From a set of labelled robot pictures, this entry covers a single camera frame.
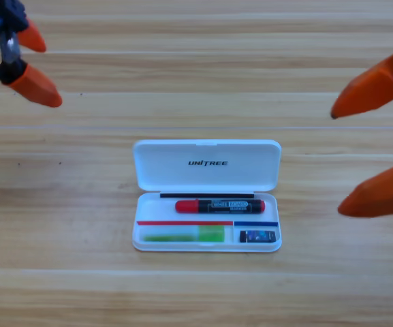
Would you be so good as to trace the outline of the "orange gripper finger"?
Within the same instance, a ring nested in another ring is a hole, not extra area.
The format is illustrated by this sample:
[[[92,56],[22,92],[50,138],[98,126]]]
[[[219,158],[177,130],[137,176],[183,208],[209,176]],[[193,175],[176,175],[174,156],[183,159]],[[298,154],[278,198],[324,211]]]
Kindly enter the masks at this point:
[[[393,215],[393,167],[360,183],[339,205],[348,217]]]

